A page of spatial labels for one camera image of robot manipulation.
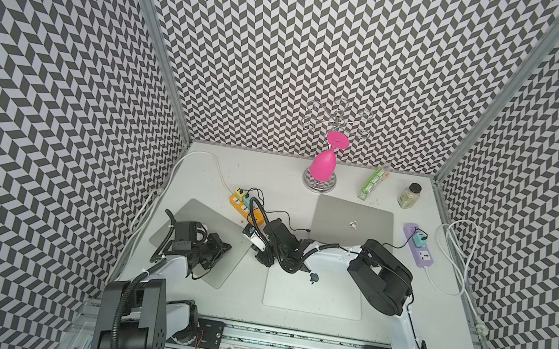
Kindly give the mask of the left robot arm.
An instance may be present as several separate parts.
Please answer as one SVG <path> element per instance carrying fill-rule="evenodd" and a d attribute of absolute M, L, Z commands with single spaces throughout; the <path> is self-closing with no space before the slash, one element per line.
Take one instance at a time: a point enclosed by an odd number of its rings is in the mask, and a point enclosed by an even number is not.
<path fill-rule="evenodd" d="M 171 210 L 168 233 L 150 264 L 126 281 L 110 282 L 100 300 L 90 349 L 218 349 L 224 324 L 200 319 L 195 301 L 167 299 L 167 289 L 194 269 L 210 273 L 231 250 L 217 233 Z"/>

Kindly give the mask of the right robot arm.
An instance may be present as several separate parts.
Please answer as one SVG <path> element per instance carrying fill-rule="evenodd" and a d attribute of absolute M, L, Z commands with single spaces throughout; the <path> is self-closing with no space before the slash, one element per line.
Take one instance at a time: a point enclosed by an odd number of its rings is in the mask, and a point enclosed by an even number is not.
<path fill-rule="evenodd" d="M 269 269 L 265 305 L 354 320 L 367 303 L 385 317 L 390 349 L 427 349 L 415 329 L 413 275 L 376 240 L 341 246 L 299 240 L 279 219 L 254 227 Z"/>

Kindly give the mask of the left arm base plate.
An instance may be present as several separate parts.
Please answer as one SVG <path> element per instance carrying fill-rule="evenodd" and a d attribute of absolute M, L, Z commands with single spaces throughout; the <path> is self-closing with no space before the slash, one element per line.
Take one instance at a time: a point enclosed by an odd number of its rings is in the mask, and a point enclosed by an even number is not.
<path fill-rule="evenodd" d="M 225 333 L 226 323 L 221 320 L 199 317 L 192 320 L 181 334 L 178 341 L 187 346 L 201 349 L 219 349 L 221 340 Z"/>

